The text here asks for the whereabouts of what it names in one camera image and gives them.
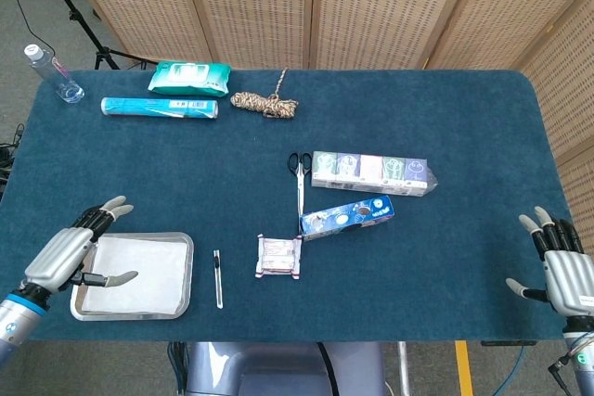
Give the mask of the blue-grey robot torso base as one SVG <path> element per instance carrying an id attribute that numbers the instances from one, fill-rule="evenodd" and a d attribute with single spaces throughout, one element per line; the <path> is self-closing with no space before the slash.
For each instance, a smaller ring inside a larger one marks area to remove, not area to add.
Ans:
<path id="1" fill-rule="evenodd" d="M 377 342 L 197 342 L 185 396 L 385 396 Z"/>

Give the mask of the green wet wipes pack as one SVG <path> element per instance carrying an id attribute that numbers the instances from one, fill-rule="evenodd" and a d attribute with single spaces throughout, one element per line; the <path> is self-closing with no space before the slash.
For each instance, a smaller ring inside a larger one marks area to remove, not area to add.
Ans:
<path id="1" fill-rule="evenodd" d="M 231 67 L 221 63 L 161 61 L 148 84 L 148 90 L 161 95 L 214 96 L 228 94 Z"/>

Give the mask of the blue Oreo cookie box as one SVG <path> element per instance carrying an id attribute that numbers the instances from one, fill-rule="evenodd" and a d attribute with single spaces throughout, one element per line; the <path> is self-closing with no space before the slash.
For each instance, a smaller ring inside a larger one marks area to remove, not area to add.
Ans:
<path id="1" fill-rule="evenodd" d="M 304 241 L 309 241 L 384 223 L 393 217 L 394 206 L 390 198 L 378 196 L 303 214 L 300 218 L 301 235 Z"/>

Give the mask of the white cloth sheet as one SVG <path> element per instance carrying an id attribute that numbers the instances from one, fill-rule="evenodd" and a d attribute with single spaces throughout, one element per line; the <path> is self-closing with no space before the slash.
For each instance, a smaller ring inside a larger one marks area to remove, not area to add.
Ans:
<path id="1" fill-rule="evenodd" d="M 92 271 L 105 276 L 136 271 L 137 276 L 118 287 L 90 287 L 83 309 L 173 314 L 182 301 L 186 265 L 183 242 L 102 237 Z"/>

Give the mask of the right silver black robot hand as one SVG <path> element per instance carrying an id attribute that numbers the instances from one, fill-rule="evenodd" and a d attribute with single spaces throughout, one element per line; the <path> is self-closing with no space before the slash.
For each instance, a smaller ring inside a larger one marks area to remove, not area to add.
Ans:
<path id="1" fill-rule="evenodd" d="M 535 219 L 521 214 L 519 222 L 536 247 L 546 287 L 526 287 L 510 277 L 506 285 L 521 298 L 550 304 L 564 317 L 594 317 L 594 259 L 585 253 L 571 222 L 555 219 L 539 206 L 535 214 Z"/>

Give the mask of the silver utility knife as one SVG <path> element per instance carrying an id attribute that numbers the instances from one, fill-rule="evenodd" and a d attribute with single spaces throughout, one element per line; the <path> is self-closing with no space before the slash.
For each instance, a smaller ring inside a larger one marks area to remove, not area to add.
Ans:
<path id="1" fill-rule="evenodd" d="M 214 273 L 216 307 L 219 310 L 222 310 L 224 308 L 224 301 L 223 301 L 223 287 L 222 287 L 221 255 L 220 255 L 219 249 L 215 249 L 213 251 L 213 273 Z"/>

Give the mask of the black-handled scissors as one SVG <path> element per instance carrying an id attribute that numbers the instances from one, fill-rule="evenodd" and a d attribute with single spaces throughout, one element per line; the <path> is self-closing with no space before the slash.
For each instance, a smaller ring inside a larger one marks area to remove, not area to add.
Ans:
<path id="1" fill-rule="evenodd" d="M 287 160 L 288 169 L 293 173 L 297 180 L 297 209 L 298 216 L 303 215 L 304 208 L 304 183 L 305 176 L 312 169 L 312 155 L 308 152 L 293 152 Z"/>

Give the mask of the pocket tissue multipack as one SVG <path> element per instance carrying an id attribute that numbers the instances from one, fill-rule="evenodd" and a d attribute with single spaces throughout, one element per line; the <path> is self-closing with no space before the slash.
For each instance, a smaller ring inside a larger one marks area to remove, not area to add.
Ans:
<path id="1" fill-rule="evenodd" d="M 354 153 L 315 151 L 311 186 L 423 197 L 438 181 L 427 160 Z"/>

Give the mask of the teal table cloth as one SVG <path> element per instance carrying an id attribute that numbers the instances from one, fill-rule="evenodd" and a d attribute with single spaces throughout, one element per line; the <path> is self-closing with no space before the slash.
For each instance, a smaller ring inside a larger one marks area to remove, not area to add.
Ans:
<path id="1" fill-rule="evenodd" d="M 0 200 L 0 295 L 58 230 L 124 195 L 115 232 L 184 232 L 191 300 L 170 321 L 80 322 L 60 294 L 36 339 L 555 339 L 563 319 L 508 277 L 544 285 L 518 217 L 569 211 L 529 80 L 513 70 L 235 70 L 231 92 L 278 90 L 299 106 L 275 120 L 219 103 L 214 120 L 108 117 L 106 96 L 141 97 L 144 70 L 75 73 L 84 99 L 36 90 Z M 393 219 L 308 241 L 301 277 L 256 278 L 257 236 L 297 232 L 293 152 L 420 158 L 438 181 L 393 198 Z M 216 307 L 220 250 L 224 308 Z"/>

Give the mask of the clear plastic bottle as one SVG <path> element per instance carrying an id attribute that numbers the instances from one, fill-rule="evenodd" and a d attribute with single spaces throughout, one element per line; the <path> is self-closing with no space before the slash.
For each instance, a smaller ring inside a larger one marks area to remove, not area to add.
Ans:
<path id="1" fill-rule="evenodd" d="M 23 49 L 31 68 L 52 85 L 55 93 L 66 103 L 75 104 L 84 96 L 84 89 L 75 82 L 66 69 L 50 51 L 36 44 L 29 44 Z"/>

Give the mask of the metal table leg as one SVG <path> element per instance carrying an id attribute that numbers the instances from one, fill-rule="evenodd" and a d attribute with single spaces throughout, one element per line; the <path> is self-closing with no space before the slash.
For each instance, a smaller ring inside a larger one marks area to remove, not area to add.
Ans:
<path id="1" fill-rule="evenodd" d="M 407 344 L 404 341 L 398 341 L 397 350 L 399 361 L 400 394 L 401 396 L 410 396 Z"/>

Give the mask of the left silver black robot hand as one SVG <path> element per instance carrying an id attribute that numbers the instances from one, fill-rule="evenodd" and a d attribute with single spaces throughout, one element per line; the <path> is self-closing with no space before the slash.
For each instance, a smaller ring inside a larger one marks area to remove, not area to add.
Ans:
<path id="1" fill-rule="evenodd" d="M 118 196 L 84 211 L 71 226 L 58 231 L 46 243 L 25 269 L 24 282 L 56 294 L 69 285 L 119 287 L 135 279 L 137 271 L 108 276 L 83 271 L 88 252 L 97 246 L 112 223 L 133 208 L 125 196 Z"/>

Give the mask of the black tripod stand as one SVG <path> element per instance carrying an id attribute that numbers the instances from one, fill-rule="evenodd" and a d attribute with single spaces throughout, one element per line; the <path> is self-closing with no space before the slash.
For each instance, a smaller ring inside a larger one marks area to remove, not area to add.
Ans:
<path id="1" fill-rule="evenodd" d="M 150 59 L 147 59 L 144 57 L 137 57 L 137 56 L 134 56 L 131 54 L 127 54 L 122 51 L 111 49 L 111 48 L 103 45 L 99 41 L 99 39 L 97 38 L 97 36 L 93 32 L 93 30 L 91 29 L 91 27 L 88 25 L 86 20 L 84 19 L 84 16 L 82 15 L 82 13 L 78 10 L 78 8 L 72 2 L 72 0 L 63 0 L 63 2 L 66 4 L 66 6 L 69 10 L 69 19 L 71 21 L 77 22 L 81 26 L 84 33 L 91 40 L 92 44 L 96 48 L 96 60 L 95 60 L 95 66 L 94 66 L 95 70 L 98 70 L 100 68 L 102 62 L 105 62 L 111 69 L 118 70 L 120 68 L 120 66 L 112 58 L 113 56 L 125 57 L 128 59 L 132 59 L 137 62 L 138 66 L 140 67 L 141 70 L 145 70 L 148 67 L 148 64 L 154 65 L 154 66 L 157 65 L 156 61 L 153 61 L 153 60 L 150 60 Z"/>

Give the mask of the stainless steel tray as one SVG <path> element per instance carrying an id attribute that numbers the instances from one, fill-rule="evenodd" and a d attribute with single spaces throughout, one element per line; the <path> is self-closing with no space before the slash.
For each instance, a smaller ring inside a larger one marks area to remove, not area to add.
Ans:
<path id="1" fill-rule="evenodd" d="M 191 295 L 191 281 L 193 269 L 194 244 L 191 237 L 181 232 L 169 233 L 115 233 L 106 234 L 102 237 L 118 237 L 131 238 L 147 241 L 162 241 L 162 242 L 183 242 L 187 245 L 187 265 L 185 270 L 183 297 L 180 305 L 173 314 L 166 313 L 107 313 L 107 312 L 93 312 L 85 311 L 83 309 L 84 298 L 86 297 L 88 286 L 80 285 L 74 287 L 71 291 L 71 314 L 72 316 L 84 322 L 91 321 L 137 321 L 137 320 L 171 320 L 180 317 L 189 305 Z M 84 270 L 86 272 L 94 273 L 92 271 L 94 258 L 96 257 L 98 244 L 84 259 Z"/>

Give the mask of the white red biscuit pack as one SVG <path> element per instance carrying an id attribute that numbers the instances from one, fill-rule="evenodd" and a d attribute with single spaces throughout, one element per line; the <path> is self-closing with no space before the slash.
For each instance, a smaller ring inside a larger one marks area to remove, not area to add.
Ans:
<path id="1" fill-rule="evenodd" d="M 256 278 L 262 278 L 264 275 L 290 275 L 294 280 L 300 279 L 303 243 L 301 235 L 292 239 L 279 239 L 259 234 L 257 239 Z"/>

